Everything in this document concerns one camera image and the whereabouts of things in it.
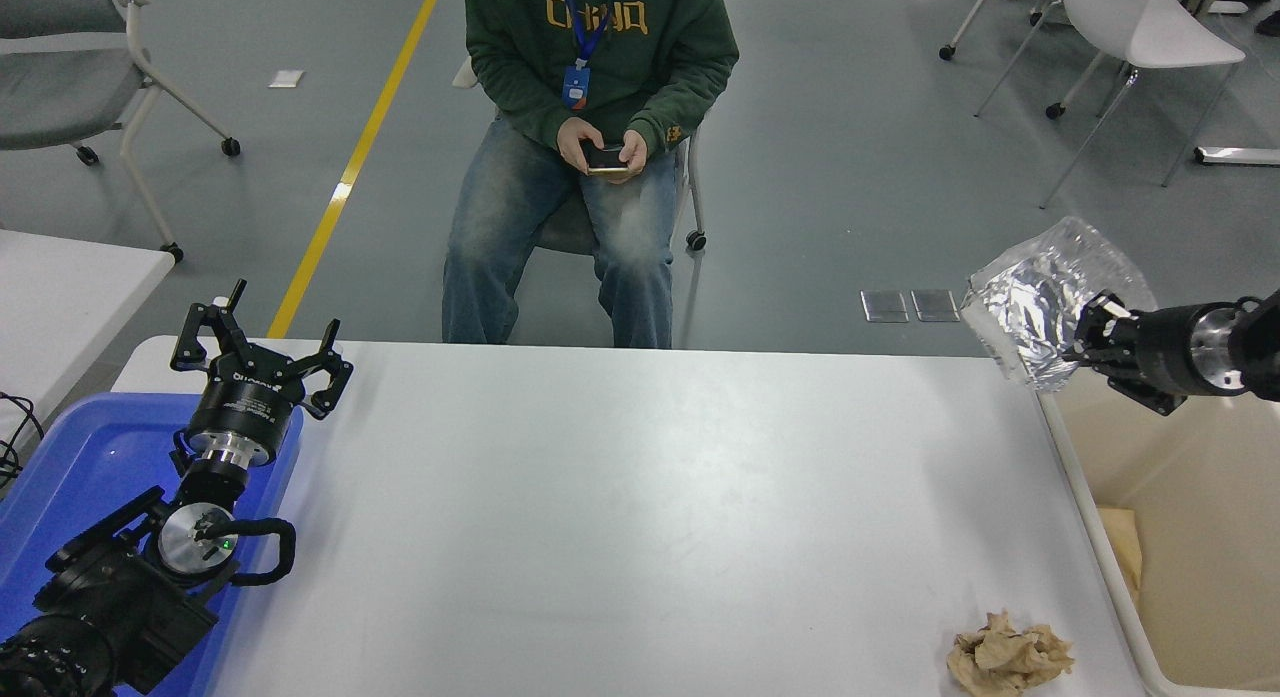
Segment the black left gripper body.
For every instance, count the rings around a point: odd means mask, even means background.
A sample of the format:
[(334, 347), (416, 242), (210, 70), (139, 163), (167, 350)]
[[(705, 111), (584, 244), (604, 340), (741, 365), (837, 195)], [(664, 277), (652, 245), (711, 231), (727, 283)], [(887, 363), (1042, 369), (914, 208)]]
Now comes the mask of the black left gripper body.
[(207, 384), (187, 427), (187, 442), (204, 448), (214, 434), (237, 434), (259, 448), (280, 448), (294, 407), (305, 390), (300, 379), (268, 368), (248, 373), (237, 356), (220, 356), (209, 366)]

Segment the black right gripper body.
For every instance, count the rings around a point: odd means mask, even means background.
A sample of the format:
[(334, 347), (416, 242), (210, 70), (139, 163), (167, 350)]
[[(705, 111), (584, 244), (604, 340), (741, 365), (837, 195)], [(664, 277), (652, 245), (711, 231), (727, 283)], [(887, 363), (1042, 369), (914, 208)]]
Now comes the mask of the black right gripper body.
[(1201, 308), (1138, 311), (1134, 318), (1138, 398), (1201, 395), (1201, 379), (1190, 359), (1190, 336)]

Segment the person's right hand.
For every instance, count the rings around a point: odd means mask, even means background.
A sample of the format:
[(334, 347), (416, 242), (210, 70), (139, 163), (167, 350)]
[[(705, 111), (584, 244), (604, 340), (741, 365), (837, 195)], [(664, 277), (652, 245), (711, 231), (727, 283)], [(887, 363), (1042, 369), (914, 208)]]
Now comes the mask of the person's right hand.
[(590, 165), (584, 153), (582, 145), (590, 145), (594, 150), (603, 150), (605, 146), (602, 132), (589, 121), (576, 115), (564, 120), (557, 130), (556, 145), (562, 159), (575, 170), (589, 176)]

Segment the person's left hand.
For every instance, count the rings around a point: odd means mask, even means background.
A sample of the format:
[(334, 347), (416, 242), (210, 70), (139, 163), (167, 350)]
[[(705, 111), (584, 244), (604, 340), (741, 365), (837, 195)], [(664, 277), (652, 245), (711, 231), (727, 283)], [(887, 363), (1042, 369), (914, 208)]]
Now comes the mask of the person's left hand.
[(605, 145), (603, 150), (594, 150), (593, 159), (589, 159), (590, 176), (602, 176), (612, 185), (622, 185), (640, 176), (646, 161), (645, 138), (636, 129), (627, 129), (620, 145)]

